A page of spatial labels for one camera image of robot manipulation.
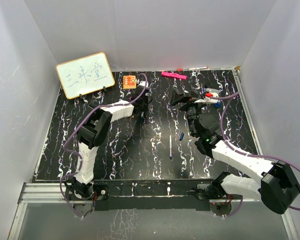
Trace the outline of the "white pen blue end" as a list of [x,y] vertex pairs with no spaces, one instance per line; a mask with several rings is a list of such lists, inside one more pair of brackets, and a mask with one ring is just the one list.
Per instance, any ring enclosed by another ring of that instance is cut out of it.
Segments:
[[169,159],[172,160],[172,136],[171,134],[169,135]]

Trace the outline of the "white pen red end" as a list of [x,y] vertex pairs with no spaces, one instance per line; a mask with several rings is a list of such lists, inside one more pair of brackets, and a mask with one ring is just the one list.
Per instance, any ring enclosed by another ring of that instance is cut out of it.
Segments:
[[202,66],[202,67],[193,67],[193,68],[178,68],[176,71],[181,72],[181,71],[201,71],[201,70],[207,70],[209,69],[207,66]]

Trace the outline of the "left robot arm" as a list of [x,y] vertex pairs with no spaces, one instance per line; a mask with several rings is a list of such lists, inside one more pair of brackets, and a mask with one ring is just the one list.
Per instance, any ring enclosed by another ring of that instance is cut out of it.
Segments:
[[102,105],[84,121],[77,131],[79,157],[75,174],[66,181],[70,184],[67,189],[76,197],[87,200],[93,195],[92,180],[97,152],[106,140],[111,124],[144,113],[148,104],[148,84],[142,81],[128,100],[121,99],[112,104]]

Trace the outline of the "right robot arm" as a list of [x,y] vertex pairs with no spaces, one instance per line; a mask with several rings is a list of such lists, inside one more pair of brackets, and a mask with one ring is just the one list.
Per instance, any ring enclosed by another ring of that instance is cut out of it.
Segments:
[[244,173],[239,177],[224,171],[209,185],[198,184],[194,193],[199,199],[223,199],[229,195],[240,195],[261,201],[276,214],[284,214],[300,194],[300,184],[290,165],[267,157],[253,157],[251,153],[230,143],[218,133],[216,116],[203,113],[203,105],[218,101],[218,92],[208,88],[205,97],[198,93],[172,89],[170,106],[182,103],[180,111],[186,113],[189,134],[196,140],[195,146],[205,156],[226,163]]

